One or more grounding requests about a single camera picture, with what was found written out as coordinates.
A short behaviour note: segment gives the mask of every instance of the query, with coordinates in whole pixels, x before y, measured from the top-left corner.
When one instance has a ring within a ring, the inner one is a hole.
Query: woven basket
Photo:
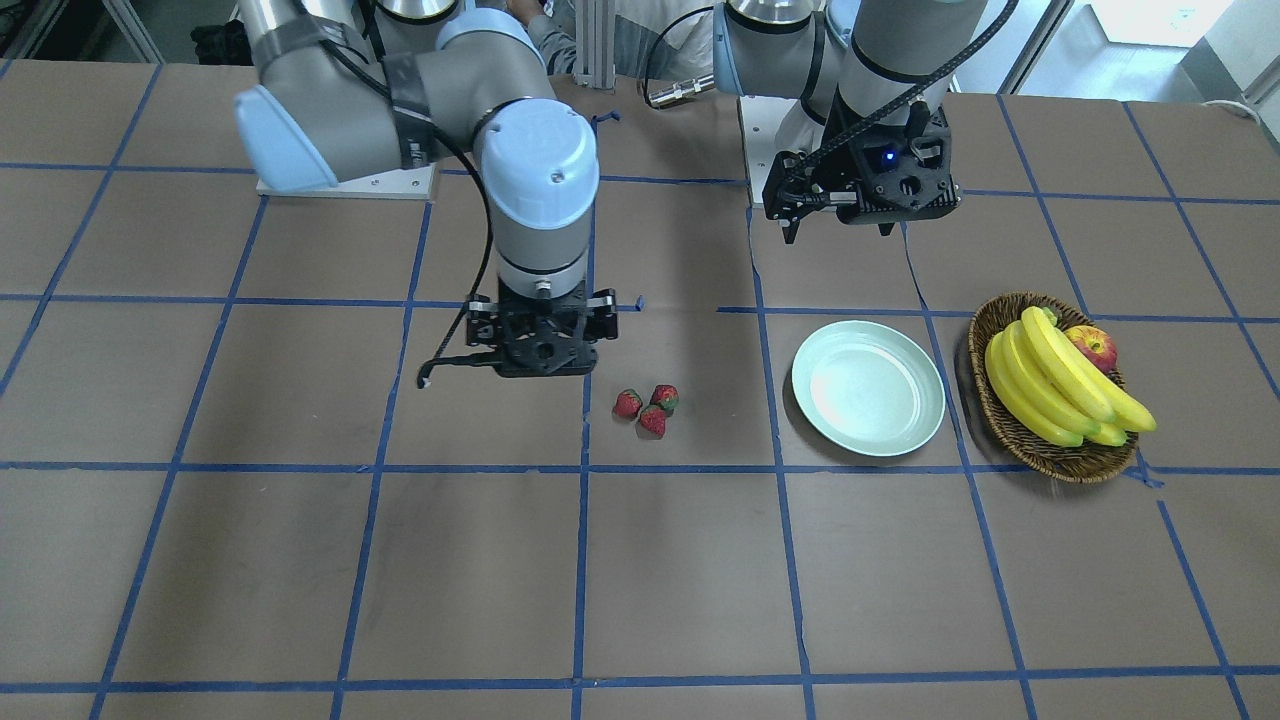
[[[1075,307],[1048,295],[1011,292],[988,300],[974,313],[973,320],[969,323],[969,360],[982,413],[1000,443],[1032,469],[1068,483],[1108,480],[1133,464],[1138,450],[1137,433],[1128,433],[1129,441],[1121,447],[1107,447],[1089,441],[1084,441],[1080,447],[1057,447],[1044,442],[1019,423],[1000,402],[996,391],[991,387],[983,361],[987,343],[996,333],[1005,329],[1005,325],[1016,320],[1024,309],[1033,305],[1052,307],[1059,316],[1057,327],[1062,329],[1093,324]],[[1107,377],[1121,388],[1124,387],[1124,375],[1120,374],[1119,369],[1107,373]]]

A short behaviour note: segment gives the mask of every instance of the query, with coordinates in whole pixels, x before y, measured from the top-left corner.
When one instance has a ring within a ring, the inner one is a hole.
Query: strawberry
[[[640,413],[640,427],[658,436],[667,434],[667,411],[659,405],[650,405]]]
[[[676,411],[676,405],[680,405],[680,393],[676,392],[676,386],[658,386],[653,388],[649,404],[662,407],[667,415],[671,415]]]
[[[641,407],[644,407],[644,401],[640,400],[640,393],[627,388],[618,393],[618,400],[613,404],[613,414],[618,418],[635,420]]]

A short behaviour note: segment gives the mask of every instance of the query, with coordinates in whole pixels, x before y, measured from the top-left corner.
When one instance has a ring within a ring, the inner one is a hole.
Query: bunch of bananas
[[[1151,413],[1094,368],[1055,323],[1048,309],[1028,307],[987,343],[987,377],[1014,418],[1059,447],[1079,447],[1085,439],[1119,447],[1125,430],[1155,430]]]

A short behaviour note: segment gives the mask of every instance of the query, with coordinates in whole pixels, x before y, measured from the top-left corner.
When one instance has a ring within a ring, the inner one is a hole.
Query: apple
[[[1066,338],[1103,373],[1116,366],[1116,343],[1101,328],[1075,325],[1066,329]]]

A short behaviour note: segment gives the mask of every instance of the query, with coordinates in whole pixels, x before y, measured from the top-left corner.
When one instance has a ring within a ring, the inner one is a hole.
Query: light green plate
[[[804,341],[791,388],[832,442],[879,457],[910,452],[942,424],[942,377],[911,338],[879,323],[845,320]]]

